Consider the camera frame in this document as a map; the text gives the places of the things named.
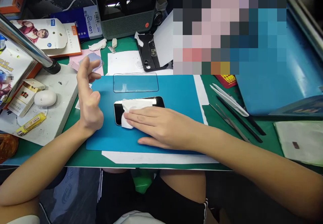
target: smartphone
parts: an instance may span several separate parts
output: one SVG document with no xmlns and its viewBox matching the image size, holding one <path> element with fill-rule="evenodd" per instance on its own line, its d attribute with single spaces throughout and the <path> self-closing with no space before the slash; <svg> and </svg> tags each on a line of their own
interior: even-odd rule
<svg viewBox="0 0 323 224">
<path fill-rule="evenodd" d="M 139 98 L 139 99 L 132 99 L 132 100 L 149 100 L 152 102 L 152 106 L 165 108 L 164 100 L 160 96 L 149 97 L 149 98 Z M 121 116 L 123 113 L 124 113 L 124 110 L 122 107 L 122 100 L 116 101 L 114 103 L 114 117 L 115 117 L 115 123 L 117 125 L 121 125 Z"/>
</svg>

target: black tool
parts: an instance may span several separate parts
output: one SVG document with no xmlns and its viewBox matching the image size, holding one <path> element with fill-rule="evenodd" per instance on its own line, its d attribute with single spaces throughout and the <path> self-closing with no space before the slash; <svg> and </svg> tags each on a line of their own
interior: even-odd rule
<svg viewBox="0 0 323 224">
<path fill-rule="evenodd" d="M 263 143 L 260 137 L 237 115 L 237 113 L 221 97 L 219 96 L 216 96 L 216 97 L 259 143 Z"/>
<path fill-rule="evenodd" d="M 248 117 L 246 117 L 247 121 L 249 121 L 249 123 L 256 128 L 256 130 L 260 133 L 260 135 L 266 135 L 266 133 L 261 129 L 261 127 L 255 122 L 255 120 L 253 119 L 253 117 L 251 115 L 249 115 Z"/>
</svg>

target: green cloth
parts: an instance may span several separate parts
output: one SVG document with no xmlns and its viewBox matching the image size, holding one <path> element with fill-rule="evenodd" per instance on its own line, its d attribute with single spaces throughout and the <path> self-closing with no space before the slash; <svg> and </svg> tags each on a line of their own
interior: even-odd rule
<svg viewBox="0 0 323 224">
<path fill-rule="evenodd" d="M 81 44 L 82 49 L 87 49 L 88 45 L 98 42 L 99 39 L 87 41 Z M 111 46 L 111 41 L 107 43 L 107 47 L 101 50 L 101 57 L 104 61 L 103 71 L 106 74 L 108 68 L 108 53 L 111 53 L 108 49 L 108 46 Z M 137 46 L 133 37 L 127 37 L 123 39 L 118 39 L 118 46 L 115 49 L 116 52 L 121 51 L 133 51 L 137 50 Z M 69 58 L 58 59 L 59 63 L 68 64 Z M 265 131 L 266 136 L 260 136 L 263 140 L 263 143 L 258 143 L 253 136 L 233 117 L 233 115 L 218 101 L 216 98 L 216 93 L 210 88 L 209 84 L 216 83 L 221 86 L 219 81 L 213 75 L 202 75 L 202 81 L 204 83 L 206 93 L 209 98 L 209 102 L 212 105 L 216 103 L 221 106 L 221 108 L 226 112 L 226 114 L 234 121 L 234 123 L 240 128 L 240 130 L 250 139 L 250 141 L 261 148 L 264 148 L 268 151 L 276 153 L 280 156 L 283 156 L 283 152 L 273 125 L 275 122 L 274 119 L 269 120 L 256 120 L 258 125 Z M 228 90 L 225 90 L 227 93 L 232 95 L 238 103 L 243 105 L 242 97 L 240 95 L 239 88 L 237 86 L 232 87 Z M 70 115 L 67 119 L 66 125 L 63 131 L 69 129 L 79 118 L 80 110 L 75 109 L 75 105 L 78 101 L 78 97 L 75 100 L 74 106 L 70 112 Z M 229 134 L 240 138 L 240 136 L 215 112 L 211 106 L 203 106 L 205 116 L 210 126 L 217 127 L 222 129 Z M 243 119 L 251 128 L 253 128 L 246 119 Z M 19 148 L 17 150 L 14 158 L 24 158 L 26 155 L 31 156 L 37 152 L 41 146 L 34 144 L 32 142 L 20 139 Z M 205 169 L 205 170 L 230 170 L 222 164 L 115 164 L 110 161 L 108 158 L 102 156 L 101 151 L 90 151 L 86 149 L 86 144 L 84 143 L 70 158 L 66 166 L 72 167 L 114 167 L 114 168 L 176 168 L 176 169 Z M 314 168 L 315 171 L 323 172 L 321 168 L 305 165 L 311 169 Z"/>
</svg>

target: white stripe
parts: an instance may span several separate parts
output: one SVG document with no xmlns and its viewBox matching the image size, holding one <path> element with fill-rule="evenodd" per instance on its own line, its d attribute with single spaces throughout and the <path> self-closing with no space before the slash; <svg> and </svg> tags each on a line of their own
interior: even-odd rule
<svg viewBox="0 0 323 224">
<path fill-rule="evenodd" d="M 205 209 L 204 209 L 204 224 L 206 223 L 206 210 L 208 208 L 208 205 L 209 205 L 209 201 L 208 199 L 206 198 L 205 202 L 204 202 L 204 206 L 205 206 Z"/>
<path fill-rule="evenodd" d="M 103 170 L 101 170 L 101 172 L 102 172 L 102 178 L 101 178 L 100 198 L 102 196 Z"/>
<path fill-rule="evenodd" d="M 100 186 L 101 186 L 101 183 L 102 183 L 102 170 L 100 168 L 99 185 L 98 185 L 98 202 L 100 200 Z"/>
</svg>

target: tempered glass screen protector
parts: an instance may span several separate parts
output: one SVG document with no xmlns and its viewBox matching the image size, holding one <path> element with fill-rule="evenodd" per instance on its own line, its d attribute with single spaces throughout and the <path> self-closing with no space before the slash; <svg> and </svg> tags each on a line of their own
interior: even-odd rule
<svg viewBox="0 0 323 224">
<path fill-rule="evenodd" d="M 115 93 L 157 92 L 158 90 L 158 79 L 155 72 L 113 75 L 113 91 Z"/>
</svg>

